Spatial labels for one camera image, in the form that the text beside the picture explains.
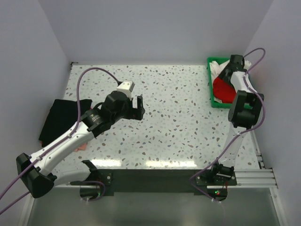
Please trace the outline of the red t-shirt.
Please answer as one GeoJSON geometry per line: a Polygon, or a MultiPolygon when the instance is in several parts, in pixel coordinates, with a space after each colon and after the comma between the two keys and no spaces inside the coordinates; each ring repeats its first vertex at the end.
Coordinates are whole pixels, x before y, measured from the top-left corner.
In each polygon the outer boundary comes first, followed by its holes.
{"type": "Polygon", "coordinates": [[[236,91],[221,78],[217,77],[213,82],[213,95],[224,104],[232,104],[236,91]]]}

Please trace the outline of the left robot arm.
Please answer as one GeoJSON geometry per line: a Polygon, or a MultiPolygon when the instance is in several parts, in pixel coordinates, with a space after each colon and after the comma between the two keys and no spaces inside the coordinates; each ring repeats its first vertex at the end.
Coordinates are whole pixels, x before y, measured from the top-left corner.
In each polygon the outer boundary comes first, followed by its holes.
{"type": "Polygon", "coordinates": [[[43,149],[27,155],[20,154],[16,158],[17,172],[34,198],[47,194],[54,186],[57,176],[52,170],[69,154],[84,143],[108,131],[121,119],[142,120],[145,109],[143,97],[137,97],[137,107],[133,100],[122,91],[113,91],[104,102],[86,111],[80,121],[67,132],[43,149]]]}

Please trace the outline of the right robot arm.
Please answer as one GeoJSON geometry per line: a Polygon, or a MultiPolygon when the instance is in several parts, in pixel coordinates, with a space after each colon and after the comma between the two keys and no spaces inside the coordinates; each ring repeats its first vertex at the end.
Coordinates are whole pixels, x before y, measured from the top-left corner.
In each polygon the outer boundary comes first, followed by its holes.
{"type": "Polygon", "coordinates": [[[228,113],[230,127],[223,151],[210,166],[195,176],[198,186],[237,184],[234,172],[236,157],[246,133],[256,128],[264,100],[264,95],[253,88],[244,66],[243,56],[231,55],[230,62],[218,76],[234,88],[236,95],[228,113]]]}

